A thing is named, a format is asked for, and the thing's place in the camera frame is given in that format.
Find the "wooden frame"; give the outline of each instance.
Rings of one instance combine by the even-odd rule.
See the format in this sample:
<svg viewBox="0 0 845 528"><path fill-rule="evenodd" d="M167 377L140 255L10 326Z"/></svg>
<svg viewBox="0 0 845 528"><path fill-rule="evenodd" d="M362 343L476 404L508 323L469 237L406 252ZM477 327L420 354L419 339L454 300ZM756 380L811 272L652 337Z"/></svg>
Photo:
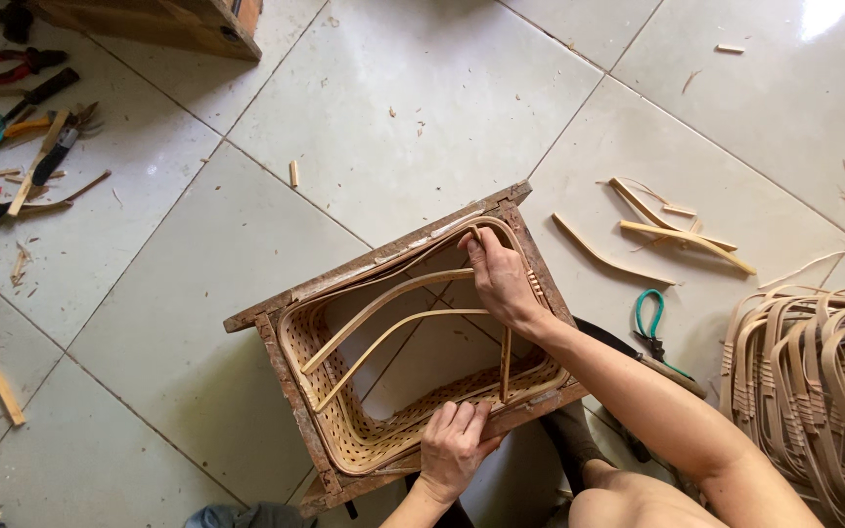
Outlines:
<svg viewBox="0 0 845 528"><path fill-rule="evenodd" d="M510 226L523 248L524 257L529 263L530 269L535 273L535 276L531 276L531 281L537 281L536 286L545 294L546 302L549 304L552 313L567 324L575 326L562 295L550 277L546 263L541 258L534 239L527 231L524 220L517 209L517 204L521 203L531 190L531 186L525 181L510 186L490 197L469 204L439 221L429 223L429 225L417 229L405 237L355 258L334 270L251 306L223 322L224 330L227 332L256 327L266 345L269 361L279 379L283 393L292 408L292 414L299 426L299 432L305 441L305 446L317 471L316 478L299 504L302 516L317 515L378 487L385 486L406 474L418 471L420 467L419 451L407 453L402 458L362 476L344 474L335 467L325 450L319 432L315 428L313 410L299 387L296 372L290 368L288 359L279 346L275 329L278 328L283 310L296 300L308 296L310 292L321 290L329 284L344 280L342 277L353 276L360 270L367 270L387 261L434 231L450 228L466 218L484 215L497 218ZM508 431L576 401L588 393L574 378L569 378L559 388L534 396L529 401L504 407L493 414L488 420L483 436L486 438L496 436L501 432Z"/></svg>

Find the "right hand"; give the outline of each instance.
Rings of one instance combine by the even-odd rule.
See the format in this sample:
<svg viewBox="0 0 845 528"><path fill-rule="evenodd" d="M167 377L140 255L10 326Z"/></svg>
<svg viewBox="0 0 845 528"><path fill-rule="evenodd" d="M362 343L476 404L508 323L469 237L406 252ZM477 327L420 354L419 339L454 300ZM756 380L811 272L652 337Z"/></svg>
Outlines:
<svg viewBox="0 0 845 528"><path fill-rule="evenodd" d="M478 229L485 247L466 233L458 249L467 249L475 270L475 288L487 311L501 324L524 335L542 318L551 315L537 303L521 256L500 245L490 227Z"/></svg>

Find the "pliers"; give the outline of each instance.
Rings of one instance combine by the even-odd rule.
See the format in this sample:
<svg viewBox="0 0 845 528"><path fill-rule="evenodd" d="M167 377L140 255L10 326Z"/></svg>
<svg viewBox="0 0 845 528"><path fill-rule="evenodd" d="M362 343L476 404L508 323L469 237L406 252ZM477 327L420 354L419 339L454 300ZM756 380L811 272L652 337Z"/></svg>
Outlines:
<svg viewBox="0 0 845 528"><path fill-rule="evenodd" d="M67 53L56 50L38 51L36 48L28 48L21 52L19 50L0 50L0 62L6 60L20 60L22 64L13 67L9 71L0 73L0 85L14 83L18 79L28 77L30 73L35 75L42 67L57 66L67 60Z"/></svg>

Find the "left hand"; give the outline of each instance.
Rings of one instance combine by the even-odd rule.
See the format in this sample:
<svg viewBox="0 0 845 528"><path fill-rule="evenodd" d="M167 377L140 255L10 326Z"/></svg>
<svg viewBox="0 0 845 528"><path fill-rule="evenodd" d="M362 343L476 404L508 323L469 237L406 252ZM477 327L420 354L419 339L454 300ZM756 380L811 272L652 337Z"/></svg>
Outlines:
<svg viewBox="0 0 845 528"><path fill-rule="evenodd" d="M500 446L505 435L481 441L491 404L448 401L436 410L422 432L422 473L413 486L448 506L465 491L478 466Z"/></svg>

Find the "green-handled scissors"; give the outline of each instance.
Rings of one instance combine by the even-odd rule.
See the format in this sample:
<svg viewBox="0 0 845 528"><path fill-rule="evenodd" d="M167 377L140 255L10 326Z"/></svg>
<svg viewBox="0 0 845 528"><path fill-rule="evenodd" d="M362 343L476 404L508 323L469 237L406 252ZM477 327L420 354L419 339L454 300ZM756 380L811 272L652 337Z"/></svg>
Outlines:
<svg viewBox="0 0 845 528"><path fill-rule="evenodd" d="M641 323L641 304L644 303L644 300L647 299L649 295L654 295L657 297L657 311L654 312L654 318L653 320L651 320L650 331L645 332L644 325ZM660 317L663 314L664 296L661 295L659 291L657 291L656 289L649 289L644 293L640 294L638 296L638 300L635 302L635 322L638 323L638 331L635 331L635 335L647 342L648 347L651 349L652 358L676 370L681 375L693 379L690 377L689 374L687 374L683 370L667 363L667 361L664 360L664 343L657 338L657 323L660 322Z"/></svg>

